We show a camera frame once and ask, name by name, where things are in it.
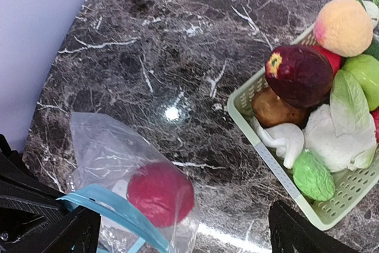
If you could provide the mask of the clear zip bag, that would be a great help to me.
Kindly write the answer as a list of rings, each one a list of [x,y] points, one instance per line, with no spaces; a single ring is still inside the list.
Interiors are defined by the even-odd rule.
[[[199,226],[190,179],[144,137],[100,113],[73,113],[77,168],[62,197],[101,217],[101,252],[192,252]]]

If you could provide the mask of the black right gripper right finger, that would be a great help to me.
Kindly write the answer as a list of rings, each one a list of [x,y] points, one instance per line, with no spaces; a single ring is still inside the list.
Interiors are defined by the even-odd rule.
[[[318,230],[281,200],[272,204],[268,219],[273,253],[357,253]]]

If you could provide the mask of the white radish with leaves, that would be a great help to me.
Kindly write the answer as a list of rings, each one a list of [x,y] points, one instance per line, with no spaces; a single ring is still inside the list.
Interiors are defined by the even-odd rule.
[[[374,28],[378,26],[378,16],[379,16],[379,9],[378,9],[378,0],[356,0],[358,1],[366,10],[368,15],[371,18],[371,22]]]

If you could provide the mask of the brown potato toy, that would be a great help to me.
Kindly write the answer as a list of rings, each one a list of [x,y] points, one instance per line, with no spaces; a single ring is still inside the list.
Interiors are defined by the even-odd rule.
[[[292,123],[302,128],[309,117],[309,110],[295,108],[277,96],[270,87],[257,92],[251,102],[252,111],[263,127]]]

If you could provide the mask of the round red fruit toy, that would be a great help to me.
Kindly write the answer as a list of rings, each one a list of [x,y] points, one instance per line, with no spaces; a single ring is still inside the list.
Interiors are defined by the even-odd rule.
[[[314,50],[317,50],[318,52],[320,52],[327,58],[327,60],[329,61],[333,69],[333,74],[336,75],[338,70],[341,67],[342,57],[329,50],[324,49],[322,46],[319,46],[319,45],[311,46],[311,48],[313,48]]]

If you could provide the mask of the dark red apple toy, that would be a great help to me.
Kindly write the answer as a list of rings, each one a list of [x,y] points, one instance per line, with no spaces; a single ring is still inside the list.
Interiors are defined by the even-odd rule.
[[[309,46],[278,46],[265,64],[269,87],[295,108],[320,104],[329,94],[333,78],[328,59]]]

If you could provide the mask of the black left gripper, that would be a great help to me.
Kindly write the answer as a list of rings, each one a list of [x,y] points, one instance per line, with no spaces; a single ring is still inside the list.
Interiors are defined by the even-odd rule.
[[[60,221],[68,214],[56,200],[62,195],[35,179],[1,135],[1,244],[16,243]]]

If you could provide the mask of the pale green perforated basket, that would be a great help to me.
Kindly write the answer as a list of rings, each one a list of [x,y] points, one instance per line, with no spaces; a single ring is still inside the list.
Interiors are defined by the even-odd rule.
[[[265,128],[252,100],[273,87],[268,67],[262,68],[230,96],[228,112],[308,220],[328,230],[378,182],[376,128],[366,96],[343,69],[331,75],[326,103],[314,104],[304,128]]]

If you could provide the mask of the white green cabbage toy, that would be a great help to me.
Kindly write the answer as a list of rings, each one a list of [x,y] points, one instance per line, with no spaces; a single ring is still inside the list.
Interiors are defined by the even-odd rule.
[[[368,168],[377,148],[376,128],[359,82],[339,70],[329,103],[313,111],[304,129],[305,147],[330,172]]]

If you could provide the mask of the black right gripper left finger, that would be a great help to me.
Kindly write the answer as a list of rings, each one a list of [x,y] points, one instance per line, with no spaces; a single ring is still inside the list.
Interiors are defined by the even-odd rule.
[[[79,206],[41,233],[14,244],[1,242],[1,252],[96,252],[100,221],[98,213]]]

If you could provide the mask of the green leafy vegetable toy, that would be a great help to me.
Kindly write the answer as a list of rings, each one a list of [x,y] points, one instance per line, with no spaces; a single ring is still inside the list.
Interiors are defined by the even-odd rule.
[[[296,159],[293,181],[303,195],[314,201],[328,201],[335,195],[331,173],[309,149],[304,149]]]

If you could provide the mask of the yellow peach toy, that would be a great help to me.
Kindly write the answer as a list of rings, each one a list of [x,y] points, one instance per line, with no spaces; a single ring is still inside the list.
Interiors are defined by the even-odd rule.
[[[324,49],[342,57],[354,57],[369,48],[374,27],[357,0],[332,0],[320,10],[313,31]]]

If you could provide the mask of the white garlic toy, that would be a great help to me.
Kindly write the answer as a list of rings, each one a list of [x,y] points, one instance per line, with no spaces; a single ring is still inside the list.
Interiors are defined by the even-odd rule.
[[[253,117],[252,127],[266,147],[273,148],[276,155],[284,159],[283,165],[292,169],[304,148],[303,131],[295,124],[282,123],[264,129]]]

